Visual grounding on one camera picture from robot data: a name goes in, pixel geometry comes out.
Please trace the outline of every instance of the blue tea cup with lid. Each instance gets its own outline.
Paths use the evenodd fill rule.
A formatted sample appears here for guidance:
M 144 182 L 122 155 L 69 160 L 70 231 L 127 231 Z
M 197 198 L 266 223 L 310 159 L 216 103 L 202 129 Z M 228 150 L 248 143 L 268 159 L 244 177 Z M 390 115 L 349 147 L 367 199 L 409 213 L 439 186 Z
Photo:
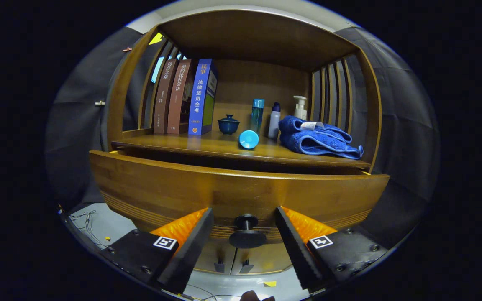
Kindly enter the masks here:
M 226 114 L 226 118 L 222 118 L 218 121 L 218 129 L 226 135 L 231 135 L 237 131 L 239 127 L 239 121 L 232 118 L 233 115 Z

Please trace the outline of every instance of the white plastic bottle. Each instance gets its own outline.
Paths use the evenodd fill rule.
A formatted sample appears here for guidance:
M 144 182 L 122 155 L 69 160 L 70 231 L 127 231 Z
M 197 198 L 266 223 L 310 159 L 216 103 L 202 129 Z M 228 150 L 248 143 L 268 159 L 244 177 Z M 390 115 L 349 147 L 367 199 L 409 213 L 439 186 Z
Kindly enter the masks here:
M 298 103 L 295 105 L 295 117 L 300 118 L 302 120 L 306 120 L 307 112 L 304 109 L 304 104 L 306 103 L 306 97 L 295 95 L 293 98 L 298 101 Z
M 269 139 L 276 139 L 278 137 L 278 122 L 280 121 L 280 104 L 275 102 L 273 111 L 271 112 L 271 119 L 269 122 Z

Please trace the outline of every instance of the wooden cabinet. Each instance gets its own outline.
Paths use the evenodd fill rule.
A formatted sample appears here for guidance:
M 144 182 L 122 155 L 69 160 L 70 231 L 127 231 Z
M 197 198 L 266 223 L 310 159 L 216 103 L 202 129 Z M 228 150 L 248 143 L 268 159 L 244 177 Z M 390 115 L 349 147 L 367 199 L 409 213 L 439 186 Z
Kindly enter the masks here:
M 190 59 L 212 58 L 218 69 L 213 129 L 202 136 L 154 135 L 145 128 L 144 112 L 153 116 L 155 92 L 148 82 L 139 107 L 139 128 L 122 131 L 123 108 L 131 76 L 157 34 Z M 366 140 L 361 160 L 297 154 L 265 137 L 273 102 L 282 116 L 292 115 L 293 95 L 308 97 L 310 120 L 343 124 L 351 131 L 352 87 L 344 58 L 354 56 L 361 67 L 367 99 Z M 156 64 L 159 53 L 154 59 Z M 333 64 L 341 64 L 344 82 L 336 79 L 336 105 L 331 105 Z M 315 73 L 321 76 L 323 97 L 316 99 Z M 253 98 L 264 98 L 260 143 L 239 148 L 239 133 L 249 125 Z M 215 272 L 219 259 L 226 274 L 240 274 L 248 259 L 251 274 L 277 272 L 291 265 L 274 222 L 277 206 L 286 206 L 342 229 L 363 221 L 379 200 L 388 175 L 371 175 L 381 131 L 381 102 L 369 60 L 353 43 L 314 25 L 289 17 L 256 11 L 214 11 L 161 23 L 142 36 L 113 75 L 105 109 L 108 112 L 109 152 L 90 151 L 96 182 L 109 207 L 142 230 L 151 231 L 186 214 L 211 207 L 215 225 L 196 269 Z M 222 135 L 216 120 L 234 114 L 241 121 L 234 135 Z M 250 213 L 267 244 L 237 249 L 228 243 L 237 229 L 235 217 Z

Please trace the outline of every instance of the person's hand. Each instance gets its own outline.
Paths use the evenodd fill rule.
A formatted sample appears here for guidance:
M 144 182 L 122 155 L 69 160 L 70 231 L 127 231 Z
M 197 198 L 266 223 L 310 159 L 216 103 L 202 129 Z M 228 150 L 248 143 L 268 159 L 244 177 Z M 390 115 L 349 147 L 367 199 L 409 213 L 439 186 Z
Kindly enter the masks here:
M 265 298 L 263 300 L 258 299 L 256 292 L 251 290 L 241 295 L 241 300 L 239 301 L 275 301 L 274 296 Z

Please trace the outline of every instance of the folded towel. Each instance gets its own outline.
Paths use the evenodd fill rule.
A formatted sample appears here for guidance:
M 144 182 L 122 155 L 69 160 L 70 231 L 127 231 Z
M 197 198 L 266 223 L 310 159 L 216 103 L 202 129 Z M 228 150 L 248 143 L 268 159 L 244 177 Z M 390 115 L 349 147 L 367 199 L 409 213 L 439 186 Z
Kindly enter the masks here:
M 300 128 L 303 122 L 293 116 L 286 116 L 279 122 L 280 141 L 289 150 L 308 155 L 334 154 L 354 160 L 364 154 L 362 145 L 358 148 L 348 145 L 347 141 L 352 141 L 352 138 L 341 129 L 335 130 L 335 126 L 323 124 L 324 128 L 305 130 Z
M 309 129 L 300 128 L 300 125 L 304 122 L 306 121 L 300 118 L 296 118 L 295 116 L 286 116 L 282 120 L 280 120 L 279 128 L 282 133 L 286 134 L 293 134 L 300 131 L 312 131 Z M 350 143 L 352 141 L 352 137 L 348 133 L 344 132 L 341 128 L 326 123 L 324 123 L 323 126 L 325 127 L 316 127 L 313 131 L 321 133 L 323 135 L 334 137 L 339 141 L 345 143 Z

